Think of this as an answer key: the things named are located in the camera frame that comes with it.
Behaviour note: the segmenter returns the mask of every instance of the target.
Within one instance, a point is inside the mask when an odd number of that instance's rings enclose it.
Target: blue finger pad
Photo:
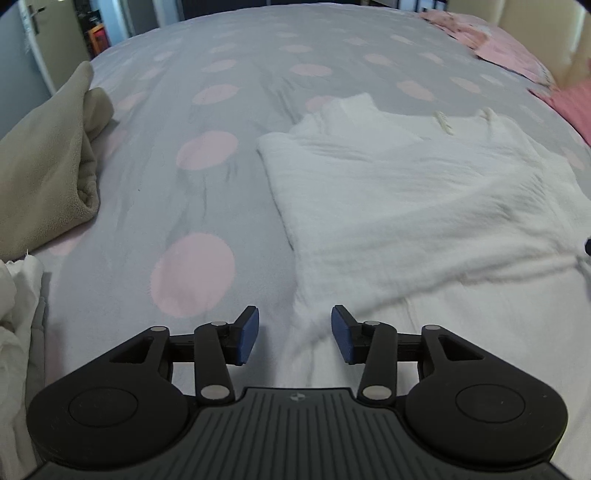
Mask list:
[[[351,338],[351,332],[343,317],[335,308],[333,308],[332,314],[330,315],[330,322],[340,354],[343,355],[345,362],[351,363],[353,361],[353,339]]]
[[[258,309],[255,309],[242,328],[242,335],[238,342],[238,365],[243,365],[247,362],[258,335],[258,325]]]

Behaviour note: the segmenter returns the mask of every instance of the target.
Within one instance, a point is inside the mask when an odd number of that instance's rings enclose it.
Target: bedsheet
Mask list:
[[[152,325],[189,333],[255,304],[259,339],[231,374],[238,388],[272,385],[295,275],[256,139],[288,131],[333,97],[368,92],[380,110],[406,115],[490,107],[565,155],[591,196],[589,149],[527,92],[534,84],[409,12],[335,4],[226,12],[134,37],[93,67],[93,86],[115,105],[93,144],[99,213],[36,253],[47,271],[47,382]],[[586,320],[561,319],[568,332]],[[338,368],[332,378],[349,378]],[[173,381],[190,393],[192,376],[180,365]]]

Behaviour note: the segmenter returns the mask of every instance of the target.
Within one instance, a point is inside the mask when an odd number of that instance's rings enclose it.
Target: black gripper base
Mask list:
[[[109,472],[47,463],[31,480],[565,480],[541,463],[515,472],[448,465],[417,446],[396,414],[348,389],[249,388],[208,407],[169,450]]]

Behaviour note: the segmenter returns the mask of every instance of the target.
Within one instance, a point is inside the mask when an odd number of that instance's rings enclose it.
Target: pink pillow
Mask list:
[[[439,10],[429,10],[420,16],[471,48],[477,57],[519,73],[540,85],[554,85],[552,74],[544,64],[502,28],[473,15]]]
[[[591,77],[565,90],[547,96],[530,90],[537,98],[550,105],[591,145]]]

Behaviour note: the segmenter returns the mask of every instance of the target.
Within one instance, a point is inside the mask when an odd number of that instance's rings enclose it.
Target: white towel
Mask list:
[[[577,376],[591,380],[591,355],[568,344],[580,348],[591,322],[577,270],[591,202],[566,159],[513,120],[486,110],[447,123],[380,112],[364,94],[259,139],[297,276],[275,382],[350,384],[330,338],[334,304],[401,332],[439,323],[563,395],[571,421],[555,459],[588,478],[591,390]]]
[[[0,261],[0,478],[20,480],[36,466],[25,422],[31,323],[43,265],[35,257]]]
[[[454,135],[363,94],[259,139],[296,258],[288,382],[309,378],[300,353],[329,334],[335,303],[363,319],[451,279],[527,278],[585,256],[591,201],[563,157],[491,110],[449,122]]]

